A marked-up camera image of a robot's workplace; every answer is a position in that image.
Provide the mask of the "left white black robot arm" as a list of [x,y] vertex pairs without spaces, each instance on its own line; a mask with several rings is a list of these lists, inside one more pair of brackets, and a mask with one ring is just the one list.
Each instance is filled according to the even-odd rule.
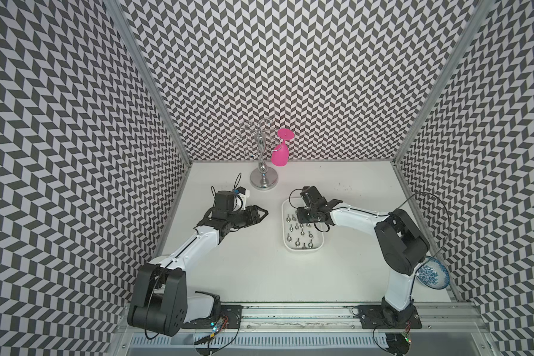
[[171,337],[187,326],[217,326],[220,296],[190,292],[188,276],[229,233],[257,225],[268,216],[267,210],[249,206],[248,197],[243,188],[219,191],[185,243],[139,269],[128,309],[129,326]]

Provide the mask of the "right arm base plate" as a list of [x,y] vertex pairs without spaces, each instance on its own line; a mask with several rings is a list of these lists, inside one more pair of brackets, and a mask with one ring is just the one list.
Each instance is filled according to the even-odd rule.
[[402,311],[391,306],[378,304],[359,305],[355,307],[356,315],[360,319],[363,329],[422,329],[420,315],[413,304],[409,304]]

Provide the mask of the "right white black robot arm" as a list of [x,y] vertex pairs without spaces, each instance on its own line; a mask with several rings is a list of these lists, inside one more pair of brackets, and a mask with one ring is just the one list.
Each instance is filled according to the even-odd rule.
[[372,235],[390,267],[382,310],[409,313],[413,307],[415,274],[426,259],[430,244],[411,216],[403,209],[370,212],[342,200],[327,200],[314,186],[300,189],[303,205],[297,208],[300,223],[322,223],[328,228],[347,227]]

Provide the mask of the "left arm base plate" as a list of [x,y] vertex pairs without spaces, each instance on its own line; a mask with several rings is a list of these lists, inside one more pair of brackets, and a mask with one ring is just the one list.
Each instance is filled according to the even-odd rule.
[[241,317],[243,314],[243,306],[237,304],[221,305],[220,308],[213,312],[210,317],[200,318],[182,325],[183,329],[209,330],[220,321],[223,317],[226,319],[225,329],[239,329]]

